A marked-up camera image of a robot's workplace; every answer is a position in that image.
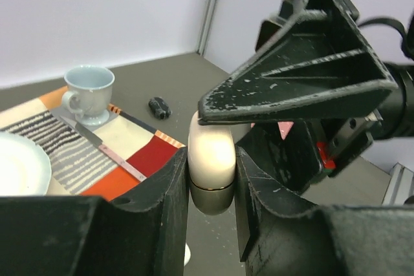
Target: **black small object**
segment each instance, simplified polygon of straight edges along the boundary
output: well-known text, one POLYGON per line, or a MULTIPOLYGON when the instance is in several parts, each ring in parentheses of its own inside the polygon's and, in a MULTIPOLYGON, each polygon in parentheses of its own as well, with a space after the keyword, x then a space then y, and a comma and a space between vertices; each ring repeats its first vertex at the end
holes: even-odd
POLYGON ((148 106, 154 114, 154 117, 159 120, 168 119, 168 117, 171 116, 171 109, 161 97, 151 98, 148 102, 148 106))

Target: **gray table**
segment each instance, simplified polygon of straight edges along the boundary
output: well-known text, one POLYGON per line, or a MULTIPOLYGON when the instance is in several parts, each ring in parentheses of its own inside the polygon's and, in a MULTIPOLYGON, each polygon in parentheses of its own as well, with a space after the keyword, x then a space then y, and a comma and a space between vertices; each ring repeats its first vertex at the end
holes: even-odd
MULTIPOLYGON (((114 73, 112 103, 182 143, 187 142, 188 125, 199 98, 227 76, 196 54, 128 65, 114 69, 114 73), (170 119, 152 117, 147 102, 154 96, 162 96, 169 103, 173 110, 170 119)), ((0 111, 63 85, 63 80, 52 80, 0 90, 0 111)), ((235 140, 247 130, 247 126, 234 127, 235 140)), ((359 158, 335 180, 313 186, 305 197, 318 204, 375 205, 381 203, 388 182, 389 175, 359 158)), ((209 217, 190 202, 187 241, 192 256, 184 270, 186 276, 245 274, 238 260, 233 206, 222 215, 209 217)))

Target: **white wall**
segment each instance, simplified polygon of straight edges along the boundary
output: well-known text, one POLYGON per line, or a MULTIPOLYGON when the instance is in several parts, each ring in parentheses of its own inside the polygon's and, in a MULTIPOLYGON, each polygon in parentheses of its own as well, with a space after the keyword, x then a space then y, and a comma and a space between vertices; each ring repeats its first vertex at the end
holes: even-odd
POLYGON ((205 58, 232 72, 254 54, 260 24, 281 0, 218 0, 205 58))
MULTIPOLYGON (((361 20, 371 16, 393 16, 405 26, 414 11, 414 0, 351 0, 361 13, 361 20)), ((409 62, 400 51, 400 36, 386 27, 369 27, 363 34, 384 61, 409 62)), ((414 139, 393 139, 376 142, 364 158, 389 171, 395 163, 414 169, 414 139)))
POLYGON ((0 0, 0 88, 196 49, 206 0, 0 0))

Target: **orange fabric patch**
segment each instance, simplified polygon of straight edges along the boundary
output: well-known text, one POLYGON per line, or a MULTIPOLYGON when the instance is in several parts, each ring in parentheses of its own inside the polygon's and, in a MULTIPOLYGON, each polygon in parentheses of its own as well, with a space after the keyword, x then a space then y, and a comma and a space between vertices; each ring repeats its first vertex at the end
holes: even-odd
POLYGON ((99 195, 110 201, 128 192, 137 184, 139 184, 137 179, 132 177, 122 167, 117 167, 88 190, 84 191, 82 195, 99 195))
POLYGON ((66 91, 67 87, 61 87, 60 89, 40 96, 39 99, 48 110, 52 110, 58 108, 62 104, 62 96, 66 91))

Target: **striped fabric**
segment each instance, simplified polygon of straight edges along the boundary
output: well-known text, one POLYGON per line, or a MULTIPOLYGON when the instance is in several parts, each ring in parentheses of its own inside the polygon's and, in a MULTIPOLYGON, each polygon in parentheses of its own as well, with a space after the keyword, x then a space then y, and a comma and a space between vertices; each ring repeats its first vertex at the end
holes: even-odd
MULTIPOLYGON (((66 90, 62 87, 0 112, 0 129, 35 141, 48 154, 52 180, 47 194, 100 195, 112 200, 137 186, 137 179, 57 118, 63 113, 59 107, 66 90)), ((146 177, 184 146, 122 109, 108 108, 114 118, 93 129, 94 134, 146 177)))
POLYGON ((80 194, 116 164, 49 111, 2 129, 29 138, 50 158, 53 177, 71 194, 80 194))

